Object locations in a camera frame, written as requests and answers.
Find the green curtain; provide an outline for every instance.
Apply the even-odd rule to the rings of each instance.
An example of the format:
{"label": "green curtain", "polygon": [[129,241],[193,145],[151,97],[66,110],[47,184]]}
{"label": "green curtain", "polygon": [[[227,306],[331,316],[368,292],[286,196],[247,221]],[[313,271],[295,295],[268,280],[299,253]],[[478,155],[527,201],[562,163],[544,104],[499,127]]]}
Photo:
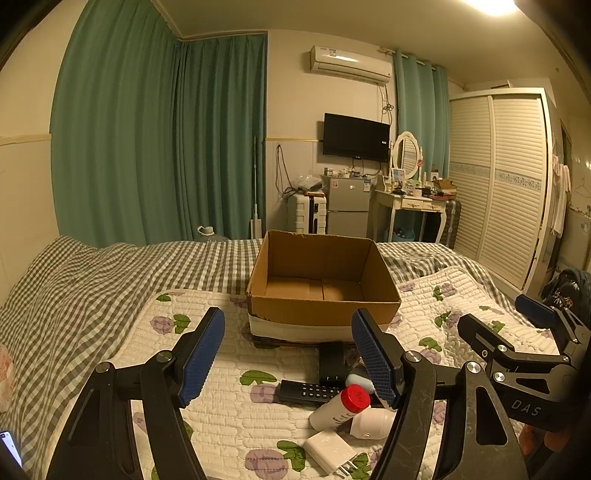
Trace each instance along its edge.
{"label": "green curtain", "polygon": [[149,0],[90,0],[51,112],[60,233],[97,247],[191,240],[199,225],[247,238],[266,49],[264,35],[182,43]]}
{"label": "green curtain", "polygon": [[446,69],[422,65],[414,55],[394,55],[398,133],[411,132],[423,149],[423,171],[437,168],[446,177],[449,170],[449,90]]}
{"label": "green curtain", "polygon": [[[181,227],[190,238],[212,225],[248,238],[257,203],[264,218],[262,138],[265,131],[267,36],[213,38],[180,46],[176,101],[176,173]],[[258,139],[255,147],[253,139]]]}

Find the television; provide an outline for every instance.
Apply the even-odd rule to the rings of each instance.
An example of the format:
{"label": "television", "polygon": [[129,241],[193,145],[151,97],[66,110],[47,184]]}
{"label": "television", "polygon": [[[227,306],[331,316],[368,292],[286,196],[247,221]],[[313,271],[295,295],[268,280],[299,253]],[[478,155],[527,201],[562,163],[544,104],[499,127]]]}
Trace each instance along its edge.
{"label": "television", "polygon": [[389,143],[388,124],[354,116],[324,114],[324,155],[387,162]]}

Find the table drawer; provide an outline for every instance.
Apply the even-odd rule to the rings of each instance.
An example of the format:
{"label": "table drawer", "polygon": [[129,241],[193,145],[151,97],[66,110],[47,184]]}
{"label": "table drawer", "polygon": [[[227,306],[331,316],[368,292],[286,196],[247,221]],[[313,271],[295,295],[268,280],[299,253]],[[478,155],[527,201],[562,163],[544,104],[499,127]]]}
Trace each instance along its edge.
{"label": "table drawer", "polygon": [[421,199],[403,199],[402,200],[402,208],[412,209],[412,210],[422,210],[423,209],[423,201]]}
{"label": "table drawer", "polygon": [[442,212],[445,210],[445,203],[423,202],[423,210],[431,210],[432,212]]}

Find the wardrobe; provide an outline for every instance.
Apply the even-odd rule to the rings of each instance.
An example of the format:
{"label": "wardrobe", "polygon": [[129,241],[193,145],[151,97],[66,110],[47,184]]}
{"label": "wardrobe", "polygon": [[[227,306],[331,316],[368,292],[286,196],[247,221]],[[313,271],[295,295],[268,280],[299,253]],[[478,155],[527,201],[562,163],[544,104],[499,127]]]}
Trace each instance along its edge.
{"label": "wardrobe", "polygon": [[510,297],[537,297],[555,240],[556,107],[543,88],[505,88],[454,96],[450,115],[449,177],[462,203],[455,250]]}

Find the louvered door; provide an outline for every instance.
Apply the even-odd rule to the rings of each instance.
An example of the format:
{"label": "louvered door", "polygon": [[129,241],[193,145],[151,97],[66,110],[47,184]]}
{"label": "louvered door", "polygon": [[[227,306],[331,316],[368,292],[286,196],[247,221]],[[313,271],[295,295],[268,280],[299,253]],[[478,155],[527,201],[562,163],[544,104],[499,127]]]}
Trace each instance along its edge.
{"label": "louvered door", "polygon": [[491,176],[491,112],[488,98],[450,102],[449,176],[457,187],[462,214],[455,250],[476,260]]}
{"label": "louvered door", "polygon": [[492,112],[494,180],[476,259],[522,289],[544,209],[548,156],[543,107],[539,96],[499,95],[492,98]]}

